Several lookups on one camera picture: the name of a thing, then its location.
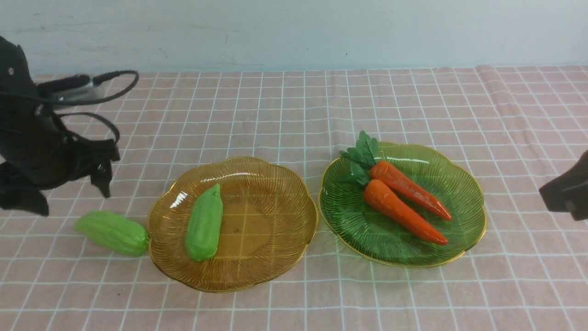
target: plastic vegetable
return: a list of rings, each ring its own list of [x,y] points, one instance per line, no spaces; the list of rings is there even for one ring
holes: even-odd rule
[[[403,195],[410,201],[425,208],[444,220],[451,220],[447,208],[435,196],[406,177],[392,163],[386,160],[377,161],[379,144],[375,138],[370,138],[365,131],[361,131],[355,148],[350,147],[347,152],[341,151],[341,156],[358,163],[362,168],[370,170],[372,179],[379,179],[393,191]]]
[[[110,211],[91,211],[80,217],[73,229],[121,255],[141,256],[149,247],[149,236],[141,224]]]
[[[209,260],[216,255],[222,216],[221,186],[215,184],[196,199],[188,221],[185,246],[192,260]]]
[[[370,169],[369,174],[373,179],[381,180],[393,191],[402,194],[431,213],[451,221],[452,217],[441,201],[406,177],[392,163],[379,161]]]
[[[371,208],[398,222],[421,240],[440,246],[447,244],[447,238],[441,232],[405,204],[383,181],[370,179],[356,163],[351,163],[351,169],[351,178],[365,187],[363,200]]]

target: orange carrot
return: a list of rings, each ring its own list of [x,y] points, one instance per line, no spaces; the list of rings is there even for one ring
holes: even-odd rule
[[[419,239],[441,246],[447,244],[447,238],[441,232],[402,202],[381,180],[370,180],[363,192],[363,199],[372,208],[395,220]]]
[[[432,194],[406,177],[388,161],[379,161],[370,169],[370,176],[384,182],[393,191],[402,194],[431,213],[450,221],[451,215],[445,206]]]

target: amber glass plate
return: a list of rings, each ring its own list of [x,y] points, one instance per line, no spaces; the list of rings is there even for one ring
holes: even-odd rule
[[[212,260],[192,261],[184,242],[196,198],[220,184],[224,214]],[[168,277],[204,292],[234,292],[290,270],[315,234],[318,211],[293,171],[252,157],[182,175],[149,213],[149,252]]]
[[[327,225],[352,250],[376,262],[411,268],[440,266],[456,260],[484,235],[487,226],[482,189],[465,170],[422,145],[380,143],[376,160],[388,160],[412,181],[436,196],[453,216],[445,221],[403,199],[443,233],[449,243],[427,243],[363,202],[360,187],[341,183],[349,161],[335,160],[322,178],[320,210]]]

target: pink checkered tablecloth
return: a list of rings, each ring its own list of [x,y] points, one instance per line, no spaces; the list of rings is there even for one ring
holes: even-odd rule
[[[51,216],[0,218],[0,329],[6,331],[582,331],[588,223],[550,214],[538,187],[588,148],[588,67],[143,74],[97,108],[117,124],[113,197],[89,182],[50,192]],[[111,84],[121,88],[128,79]],[[89,138],[106,128],[72,117]],[[443,267],[362,259],[321,223],[278,279],[204,294],[74,232],[95,209],[145,223],[198,165],[253,155],[289,167],[316,197],[325,167],[365,130],[431,146],[473,174],[483,240]]]

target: white wall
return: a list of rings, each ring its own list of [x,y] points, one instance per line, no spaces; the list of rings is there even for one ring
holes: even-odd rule
[[[3,0],[37,73],[588,62],[586,0]]]

